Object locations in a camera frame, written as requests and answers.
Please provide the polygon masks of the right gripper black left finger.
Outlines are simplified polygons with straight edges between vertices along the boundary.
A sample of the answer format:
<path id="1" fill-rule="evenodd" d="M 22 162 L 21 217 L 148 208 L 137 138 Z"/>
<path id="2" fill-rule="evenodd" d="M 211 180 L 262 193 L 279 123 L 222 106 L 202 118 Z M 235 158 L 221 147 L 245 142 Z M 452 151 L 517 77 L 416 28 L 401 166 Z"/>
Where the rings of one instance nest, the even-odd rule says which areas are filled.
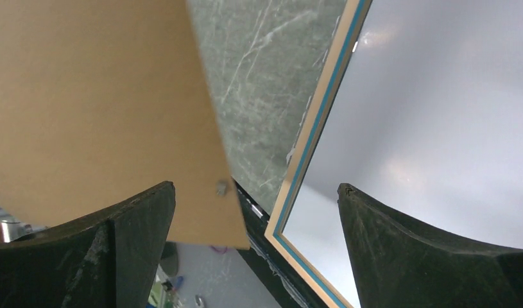
<path id="1" fill-rule="evenodd" d="M 174 211 L 165 181 L 0 243 L 0 307 L 145 307 Z"/>

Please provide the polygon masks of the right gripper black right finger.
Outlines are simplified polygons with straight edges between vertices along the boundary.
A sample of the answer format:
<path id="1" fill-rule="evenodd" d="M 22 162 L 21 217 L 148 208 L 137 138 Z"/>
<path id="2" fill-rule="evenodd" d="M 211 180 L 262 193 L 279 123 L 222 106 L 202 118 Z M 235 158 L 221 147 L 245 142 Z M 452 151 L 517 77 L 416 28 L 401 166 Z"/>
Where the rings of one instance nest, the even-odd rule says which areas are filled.
<path id="1" fill-rule="evenodd" d="M 436 228 L 346 183 L 338 209 L 362 307 L 523 307 L 523 249 Z"/>

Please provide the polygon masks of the brown cardboard backing board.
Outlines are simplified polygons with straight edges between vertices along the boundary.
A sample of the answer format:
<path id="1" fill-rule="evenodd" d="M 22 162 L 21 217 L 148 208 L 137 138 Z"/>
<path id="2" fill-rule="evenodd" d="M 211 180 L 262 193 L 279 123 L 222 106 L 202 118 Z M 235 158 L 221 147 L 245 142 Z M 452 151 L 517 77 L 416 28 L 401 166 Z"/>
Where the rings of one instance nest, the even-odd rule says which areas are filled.
<path id="1" fill-rule="evenodd" d="M 0 207 L 52 227 L 163 181 L 169 240 L 249 247 L 187 3 L 0 1 Z"/>

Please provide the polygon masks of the printed photo with white border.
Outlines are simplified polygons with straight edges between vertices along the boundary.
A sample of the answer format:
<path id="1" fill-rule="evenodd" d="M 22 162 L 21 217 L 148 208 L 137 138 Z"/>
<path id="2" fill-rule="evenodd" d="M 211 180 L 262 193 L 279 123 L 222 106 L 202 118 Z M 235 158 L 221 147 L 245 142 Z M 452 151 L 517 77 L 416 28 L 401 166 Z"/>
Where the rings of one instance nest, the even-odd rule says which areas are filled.
<path id="1" fill-rule="evenodd" d="M 338 187 L 523 249 L 523 1 L 371 1 L 284 237 L 362 307 Z"/>

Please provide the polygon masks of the blue wooden picture frame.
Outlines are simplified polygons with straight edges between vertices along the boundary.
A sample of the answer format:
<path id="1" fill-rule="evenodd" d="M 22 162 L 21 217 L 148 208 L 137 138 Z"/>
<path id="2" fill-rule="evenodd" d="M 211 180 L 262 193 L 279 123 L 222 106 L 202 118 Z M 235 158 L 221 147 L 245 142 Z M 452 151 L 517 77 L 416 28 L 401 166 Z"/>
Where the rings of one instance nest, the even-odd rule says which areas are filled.
<path id="1" fill-rule="evenodd" d="M 370 6 L 371 1 L 347 1 L 343 13 L 337 20 L 332 44 L 326 52 L 322 73 L 305 113 L 286 176 L 264 232 L 265 238 L 328 307 L 350 307 L 351 304 L 284 237 L 284 227 Z"/>

